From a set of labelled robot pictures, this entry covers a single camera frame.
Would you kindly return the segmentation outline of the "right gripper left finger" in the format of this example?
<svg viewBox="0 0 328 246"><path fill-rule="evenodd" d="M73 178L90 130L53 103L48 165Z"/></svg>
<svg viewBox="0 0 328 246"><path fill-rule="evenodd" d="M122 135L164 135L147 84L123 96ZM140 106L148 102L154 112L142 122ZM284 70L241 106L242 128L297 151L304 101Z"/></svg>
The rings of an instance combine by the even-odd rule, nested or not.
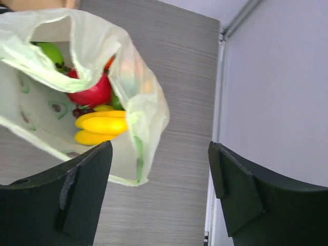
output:
<svg viewBox="0 0 328 246"><path fill-rule="evenodd" d="M106 141L1 186L1 245L92 245L112 156Z"/></svg>

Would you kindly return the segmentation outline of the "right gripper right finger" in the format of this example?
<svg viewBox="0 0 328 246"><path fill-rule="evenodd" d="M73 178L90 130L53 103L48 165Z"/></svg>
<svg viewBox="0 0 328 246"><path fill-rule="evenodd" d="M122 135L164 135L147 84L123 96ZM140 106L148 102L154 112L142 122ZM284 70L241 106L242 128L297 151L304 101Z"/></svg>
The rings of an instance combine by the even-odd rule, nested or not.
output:
<svg viewBox="0 0 328 246"><path fill-rule="evenodd" d="M327 188L298 181L211 142L216 197L234 245L327 245Z"/></svg>

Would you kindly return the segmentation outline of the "yellow fake banana bunch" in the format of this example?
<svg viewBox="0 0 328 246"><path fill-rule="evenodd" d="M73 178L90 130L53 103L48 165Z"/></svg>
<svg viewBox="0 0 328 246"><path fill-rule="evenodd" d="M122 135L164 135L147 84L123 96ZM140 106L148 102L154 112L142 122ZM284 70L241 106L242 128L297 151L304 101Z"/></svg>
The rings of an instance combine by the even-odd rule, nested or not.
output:
<svg viewBox="0 0 328 246"><path fill-rule="evenodd" d="M93 110L95 112L82 115L75 121L75 126L79 128L74 135L77 143L98 145L128 130L125 111L114 110L109 105L100 105Z"/></svg>

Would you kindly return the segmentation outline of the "red fake dragon fruit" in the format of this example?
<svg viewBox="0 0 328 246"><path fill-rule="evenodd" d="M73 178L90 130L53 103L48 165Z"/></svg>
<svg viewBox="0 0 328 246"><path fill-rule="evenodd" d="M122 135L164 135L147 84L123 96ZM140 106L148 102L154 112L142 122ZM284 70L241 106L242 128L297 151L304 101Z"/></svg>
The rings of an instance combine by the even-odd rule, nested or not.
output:
<svg viewBox="0 0 328 246"><path fill-rule="evenodd" d="M68 98L79 106L95 108L96 106L107 104L111 101L112 87L108 76L103 73L98 83L90 89L67 93Z"/></svg>

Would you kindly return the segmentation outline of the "orange fake orange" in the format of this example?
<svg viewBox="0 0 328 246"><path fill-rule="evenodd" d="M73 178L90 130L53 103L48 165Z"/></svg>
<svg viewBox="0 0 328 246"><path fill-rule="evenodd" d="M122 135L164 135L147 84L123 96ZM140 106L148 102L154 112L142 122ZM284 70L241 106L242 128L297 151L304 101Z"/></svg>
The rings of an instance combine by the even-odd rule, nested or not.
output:
<svg viewBox="0 0 328 246"><path fill-rule="evenodd" d="M107 63L104 66L104 72L109 71L110 66L112 65L113 61L115 60L116 55L111 56L111 58L107 61Z"/></svg>

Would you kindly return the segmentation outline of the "green red fake mango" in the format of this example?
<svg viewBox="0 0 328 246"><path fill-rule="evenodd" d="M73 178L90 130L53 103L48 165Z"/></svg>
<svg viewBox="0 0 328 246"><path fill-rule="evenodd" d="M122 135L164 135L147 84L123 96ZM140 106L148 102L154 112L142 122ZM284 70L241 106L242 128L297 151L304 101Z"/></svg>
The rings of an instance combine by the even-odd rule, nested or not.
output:
<svg viewBox="0 0 328 246"><path fill-rule="evenodd" d="M39 46L44 54L50 58L50 60L54 63L58 72L63 72L64 70L64 58L62 56L59 48L53 44L48 42L32 42L31 44L35 46Z"/></svg>

